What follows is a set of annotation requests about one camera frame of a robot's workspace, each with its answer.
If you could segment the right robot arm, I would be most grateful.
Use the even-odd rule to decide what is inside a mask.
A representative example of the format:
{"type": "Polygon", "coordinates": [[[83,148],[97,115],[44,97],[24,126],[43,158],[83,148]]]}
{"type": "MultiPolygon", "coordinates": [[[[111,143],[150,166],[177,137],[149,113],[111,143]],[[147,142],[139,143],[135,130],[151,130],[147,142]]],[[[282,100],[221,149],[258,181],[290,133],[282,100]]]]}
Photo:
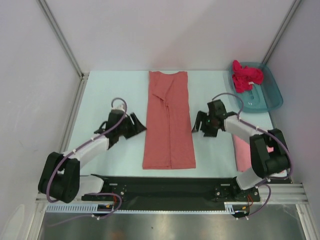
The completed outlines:
{"type": "Polygon", "coordinates": [[[234,177],[229,185],[227,198],[242,201],[249,190],[273,179],[274,174],[292,172],[292,161],[281,130],[263,130],[240,117],[240,113],[228,112],[224,103],[212,100],[207,103],[208,112],[198,111],[192,132],[203,132],[204,137],[217,137],[218,131],[239,137],[249,145],[251,167],[234,177]]]}

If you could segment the salmon t shirt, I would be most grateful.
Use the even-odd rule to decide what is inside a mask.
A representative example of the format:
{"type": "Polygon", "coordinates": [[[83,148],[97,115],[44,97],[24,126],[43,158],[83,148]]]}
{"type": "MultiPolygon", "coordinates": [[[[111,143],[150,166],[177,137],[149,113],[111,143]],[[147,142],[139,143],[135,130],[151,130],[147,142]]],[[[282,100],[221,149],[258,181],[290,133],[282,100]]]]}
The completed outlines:
{"type": "Polygon", "coordinates": [[[143,169],[196,168],[186,71],[149,72],[146,128],[143,169]]]}

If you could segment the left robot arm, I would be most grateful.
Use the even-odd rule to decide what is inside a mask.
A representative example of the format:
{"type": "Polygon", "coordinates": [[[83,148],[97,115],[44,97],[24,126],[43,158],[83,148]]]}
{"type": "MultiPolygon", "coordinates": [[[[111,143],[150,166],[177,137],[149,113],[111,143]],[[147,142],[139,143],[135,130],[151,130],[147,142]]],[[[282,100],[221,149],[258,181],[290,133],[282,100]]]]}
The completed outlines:
{"type": "Polygon", "coordinates": [[[119,138],[128,140],[146,130],[135,113],[111,110],[108,119],[102,122],[85,143],[70,152],[51,152],[47,156],[38,191],[45,194],[50,203],[72,202],[81,187],[81,168],[96,156],[108,151],[119,138]]]}

